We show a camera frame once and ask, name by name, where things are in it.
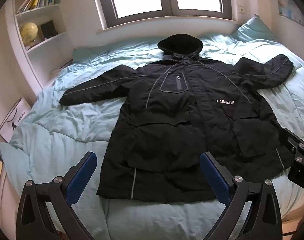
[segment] window frame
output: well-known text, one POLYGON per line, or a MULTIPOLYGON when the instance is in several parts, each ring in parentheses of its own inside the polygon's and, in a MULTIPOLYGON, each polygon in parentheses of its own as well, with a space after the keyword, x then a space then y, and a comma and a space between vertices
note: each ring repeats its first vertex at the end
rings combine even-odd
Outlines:
POLYGON ((113 27, 120 24, 133 22, 137 20, 176 15, 191 16, 210 16, 217 18, 232 19, 231 0, 220 0, 223 12, 197 10, 197 9, 179 9, 177 0, 161 0, 162 10, 138 13, 118 18, 114 5, 114 0, 100 0, 107 27, 113 27))

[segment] jacket logo text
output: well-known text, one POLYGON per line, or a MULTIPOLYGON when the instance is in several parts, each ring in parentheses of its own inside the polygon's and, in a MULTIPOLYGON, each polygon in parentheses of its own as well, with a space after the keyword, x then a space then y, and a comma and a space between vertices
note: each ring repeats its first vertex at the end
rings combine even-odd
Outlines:
POLYGON ((225 103, 225 104, 228 104, 228 105, 232 105, 234 104, 234 101, 225 101, 225 100, 216 100, 218 103, 225 103))

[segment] jacket hood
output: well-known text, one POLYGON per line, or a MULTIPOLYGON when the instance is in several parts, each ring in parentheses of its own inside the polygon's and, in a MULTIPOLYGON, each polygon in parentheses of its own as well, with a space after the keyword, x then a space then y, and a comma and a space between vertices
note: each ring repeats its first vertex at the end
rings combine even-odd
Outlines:
POLYGON ((183 33, 172 35, 160 41, 157 46, 164 52, 164 55, 174 53, 180 55, 199 54, 203 49, 203 43, 199 39, 183 33))

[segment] white paper bag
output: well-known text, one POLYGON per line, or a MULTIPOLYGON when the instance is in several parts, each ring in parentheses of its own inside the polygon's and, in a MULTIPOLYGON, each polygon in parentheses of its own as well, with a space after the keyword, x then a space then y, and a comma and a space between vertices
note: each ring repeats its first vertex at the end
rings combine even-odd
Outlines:
POLYGON ((15 105, 11 108, 6 118, 0 125, 0 136, 9 142, 13 135, 14 130, 17 128, 19 122, 29 113, 31 110, 30 105, 24 98, 20 98, 15 105))

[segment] bed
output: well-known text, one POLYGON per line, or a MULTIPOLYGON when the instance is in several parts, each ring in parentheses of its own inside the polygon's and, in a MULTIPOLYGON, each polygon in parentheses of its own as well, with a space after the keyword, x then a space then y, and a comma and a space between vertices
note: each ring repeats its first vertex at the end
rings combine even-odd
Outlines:
MULTIPOLYGON (((51 87, 39 93, 37 102, 15 130, 10 143, 0 143, 0 158, 6 171, 4 180, 9 188, 7 197, 12 198, 14 206, 27 180, 49 182, 65 174, 87 151, 92 151, 97 155, 98 167, 73 209, 95 239, 192 240, 205 237, 225 208, 217 200, 159 204, 108 200, 95 194, 100 166, 124 98, 70 107, 59 105, 67 89, 119 64, 137 68, 158 60, 162 54, 157 43, 162 39, 141 38, 74 51, 73 64, 60 72, 51 87)), ((235 64, 241 57, 261 63, 278 54, 289 57, 295 68, 288 80, 277 88, 261 90, 260 94, 271 105, 278 122, 304 140, 304 61, 279 44, 258 16, 232 35, 211 33, 199 39, 204 45, 202 57, 225 63, 235 64)), ((287 173, 288 170, 283 171, 272 180, 282 218, 304 206, 304 190, 290 182, 287 173)), ((237 237, 249 205, 244 207, 231 239, 237 237)), ((56 228, 63 231, 52 206, 49 211, 56 228)), ((7 223, 14 228, 13 220, 7 223)))

